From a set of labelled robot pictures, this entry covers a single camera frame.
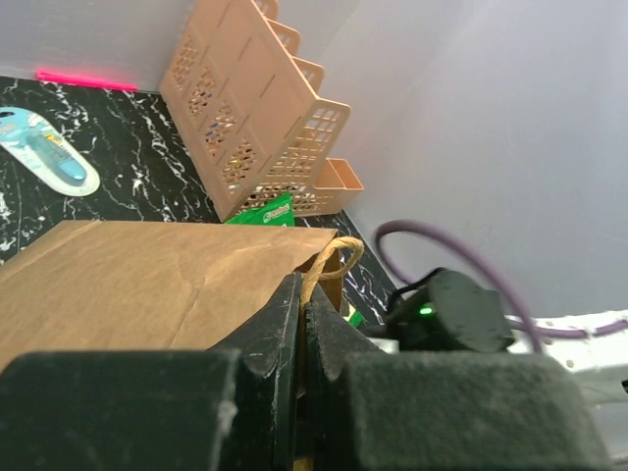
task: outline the white wall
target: white wall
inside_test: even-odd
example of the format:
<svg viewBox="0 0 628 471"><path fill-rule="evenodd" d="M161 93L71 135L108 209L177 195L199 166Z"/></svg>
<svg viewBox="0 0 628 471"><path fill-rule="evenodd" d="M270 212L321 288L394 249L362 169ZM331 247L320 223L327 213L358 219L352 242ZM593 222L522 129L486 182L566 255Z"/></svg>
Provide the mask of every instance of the white wall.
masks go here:
<svg viewBox="0 0 628 471"><path fill-rule="evenodd" d="M86 74L156 90L192 0L9 0L0 14L0 76Z"/></svg>
<svg viewBox="0 0 628 471"><path fill-rule="evenodd" d="M326 44L364 235L395 218L446 228L537 316L628 308L628 2L362 0ZM388 248L417 278L464 267L416 238ZM626 406L597 413L628 451Z"/></svg>

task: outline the paper bag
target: paper bag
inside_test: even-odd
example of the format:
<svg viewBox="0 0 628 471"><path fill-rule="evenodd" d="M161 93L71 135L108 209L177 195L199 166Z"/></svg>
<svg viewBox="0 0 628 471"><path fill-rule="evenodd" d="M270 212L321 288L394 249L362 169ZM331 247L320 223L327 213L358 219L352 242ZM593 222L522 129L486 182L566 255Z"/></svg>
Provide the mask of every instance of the paper bag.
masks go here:
<svg viewBox="0 0 628 471"><path fill-rule="evenodd" d="M335 235L64 222L0 267L0 368L33 350L208 348ZM341 288L333 282L326 288L338 306Z"/></svg>

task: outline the black marble countertop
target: black marble countertop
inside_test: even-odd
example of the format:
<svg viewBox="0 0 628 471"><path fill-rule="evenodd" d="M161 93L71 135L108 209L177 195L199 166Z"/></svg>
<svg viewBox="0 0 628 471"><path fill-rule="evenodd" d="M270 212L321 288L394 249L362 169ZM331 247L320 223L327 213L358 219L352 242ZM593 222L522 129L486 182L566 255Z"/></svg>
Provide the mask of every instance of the black marble countertop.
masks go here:
<svg viewBox="0 0 628 471"><path fill-rule="evenodd" d="M0 264L69 219L219 222L160 95L0 78L0 106L47 119L101 180L89 196L64 196L0 147ZM360 236L344 213L297 223ZM392 289L368 249L344 281L345 296L369 321Z"/></svg>

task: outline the green snack bag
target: green snack bag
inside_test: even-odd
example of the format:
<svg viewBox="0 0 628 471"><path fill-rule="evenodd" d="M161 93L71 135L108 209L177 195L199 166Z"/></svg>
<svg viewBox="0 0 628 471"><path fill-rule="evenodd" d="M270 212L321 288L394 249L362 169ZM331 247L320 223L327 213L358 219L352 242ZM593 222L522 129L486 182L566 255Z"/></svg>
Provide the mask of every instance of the green snack bag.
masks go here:
<svg viewBox="0 0 628 471"><path fill-rule="evenodd" d="M285 193L269 201L263 208L253 208L241 212L225 224L249 224L253 226L294 226L292 195Z"/></svg>

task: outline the black marble table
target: black marble table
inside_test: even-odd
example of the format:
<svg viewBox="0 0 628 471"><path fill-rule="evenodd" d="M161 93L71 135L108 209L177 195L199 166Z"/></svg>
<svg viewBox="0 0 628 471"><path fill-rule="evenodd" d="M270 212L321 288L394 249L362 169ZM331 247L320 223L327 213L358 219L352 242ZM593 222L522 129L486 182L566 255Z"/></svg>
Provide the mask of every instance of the black marble table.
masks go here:
<svg viewBox="0 0 628 471"><path fill-rule="evenodd" d="M0 264L68 219L219 222L160 95L0 78L0 106L46 118L101 179L87 197L64 196L0 147ZM344 213L297 223L360 236ZM370 250L344 286L349 302L369 321L393 289Z"/></svg>

